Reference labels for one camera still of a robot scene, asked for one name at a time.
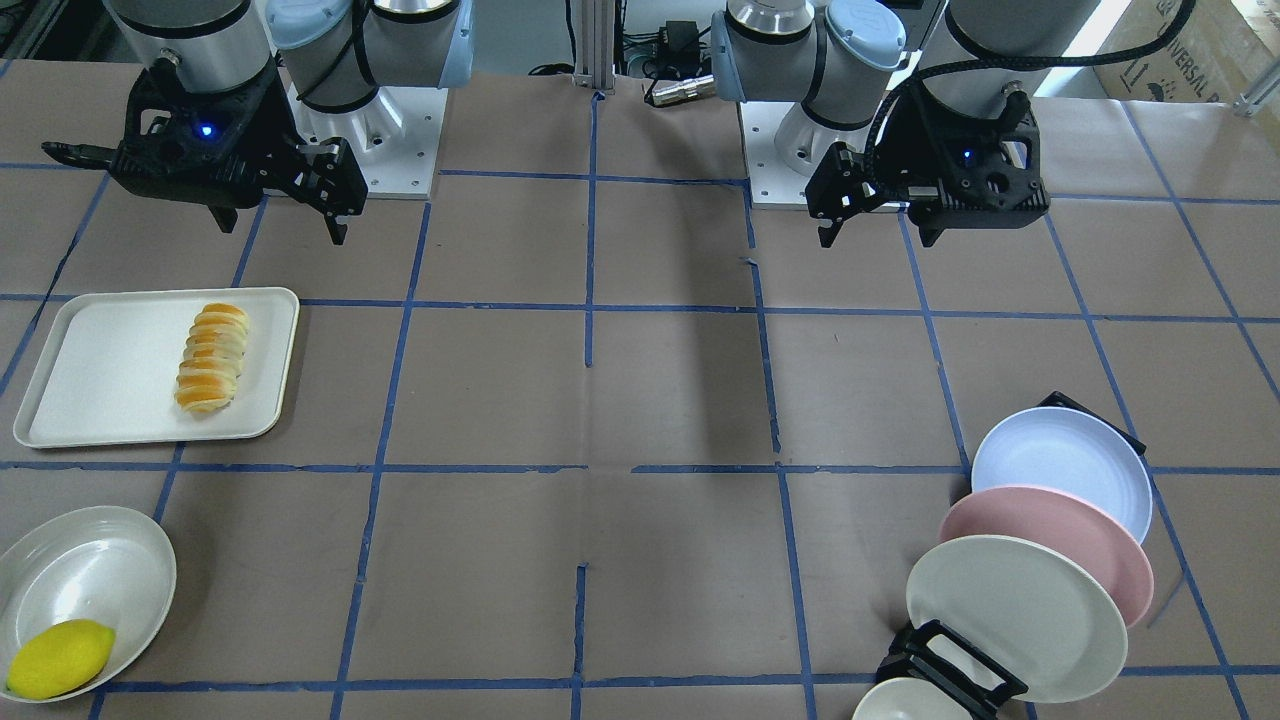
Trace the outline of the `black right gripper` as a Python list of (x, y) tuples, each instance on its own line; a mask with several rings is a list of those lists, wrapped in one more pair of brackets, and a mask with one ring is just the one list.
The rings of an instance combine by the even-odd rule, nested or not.
[(183, 88), (174, 63), (155, 61), (131, 90), (116, 150), (59, 141), (41, 150), (65, 167), (108, 170), (136, 196), (205, 206), (224, 233), (285, 169), (285, 193), (320, 213), (342, 246), (347, 220), (369, 197), (355, 151), (339, 136), (300, 143), (276, 63), (234, 88), (196, 94)]

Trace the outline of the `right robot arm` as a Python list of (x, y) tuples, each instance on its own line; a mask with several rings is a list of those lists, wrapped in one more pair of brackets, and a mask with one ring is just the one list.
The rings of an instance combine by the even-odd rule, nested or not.
[(268, 193), (333, 243), (370, 197), (428, 199), (445, 102), (474, 64), (470, 1), (110, 1), (143, 63), (115, 147), (46, 142), (223, 232)]

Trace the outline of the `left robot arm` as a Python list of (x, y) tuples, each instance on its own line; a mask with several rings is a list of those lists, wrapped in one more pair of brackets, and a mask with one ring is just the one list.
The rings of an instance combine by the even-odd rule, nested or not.
[(1043, 73), (1148, 56), (1194, 9), (1179, 3), (1147, 44), (1070, 56), (1093, 1), (945, 1), (914, 70), (893, 83), (909, 37), (883, 3), (728, 1), (710, 20), (712, 74), (722, 99), (792, 102), (829, 132), (800, 161), (823, 247), (891, 202), (931, 247), (946, 231), (1020, 229), (1048, 211), (1030, 100)]

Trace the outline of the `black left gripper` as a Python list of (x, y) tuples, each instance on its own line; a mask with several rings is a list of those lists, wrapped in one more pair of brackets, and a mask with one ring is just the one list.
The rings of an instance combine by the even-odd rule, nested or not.
[(832, 142), (806, 183), (806, 210), (823, 249), (845, 222), (886, 204), (906, 204), (924, 247), (945, 231), (1020, 229), (1051, 204), (1039, 141), (1030, 97), (1019, 86), (996, 117), (975, 118), (914, 85), (890, 110), (872, 173), (863, 154)]

